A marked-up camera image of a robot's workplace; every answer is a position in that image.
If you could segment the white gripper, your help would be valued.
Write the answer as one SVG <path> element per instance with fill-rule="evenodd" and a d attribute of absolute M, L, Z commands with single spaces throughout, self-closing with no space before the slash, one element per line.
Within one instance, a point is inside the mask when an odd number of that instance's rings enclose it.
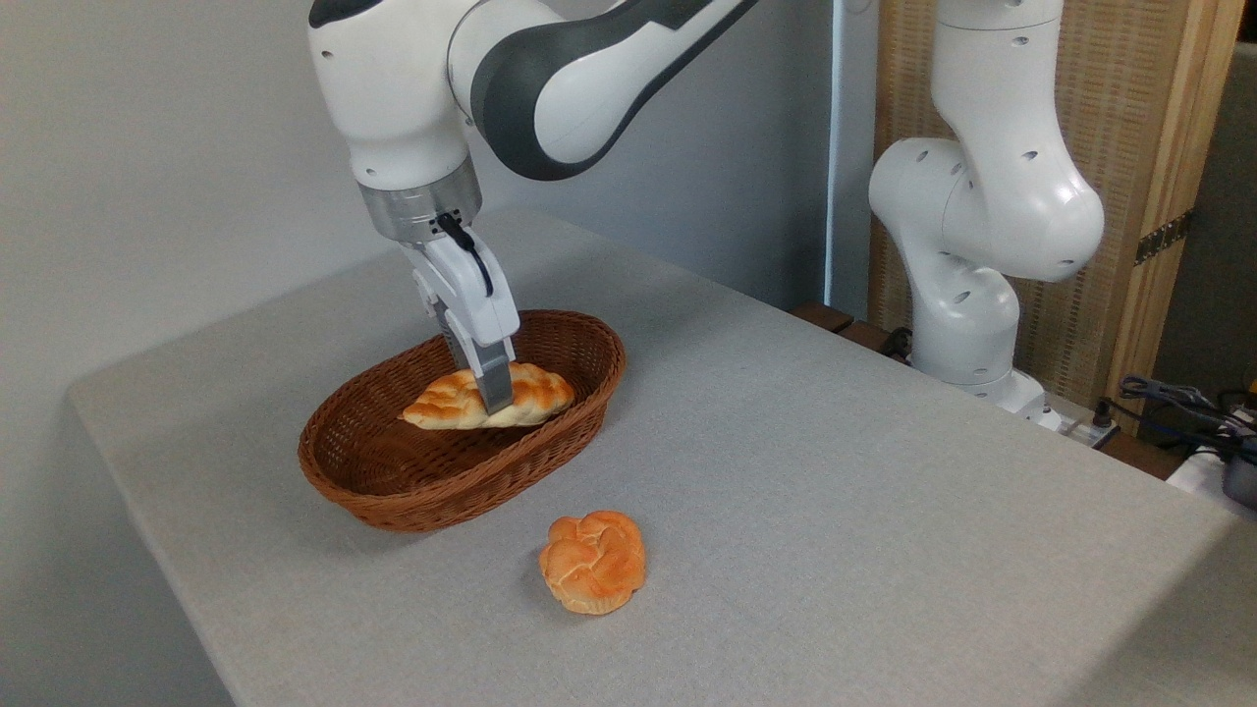
<path fill-rule="evenodd" d="M 434 242 L 401 245 L 414 267 L 427 313 L 440 323 L 458 369 L 474 372 L 488 415 L 515 403 L 512 337 L 520 321 L 515 299 L 497 255 L 469 228 L 458 238 L 440 234 Z"/>

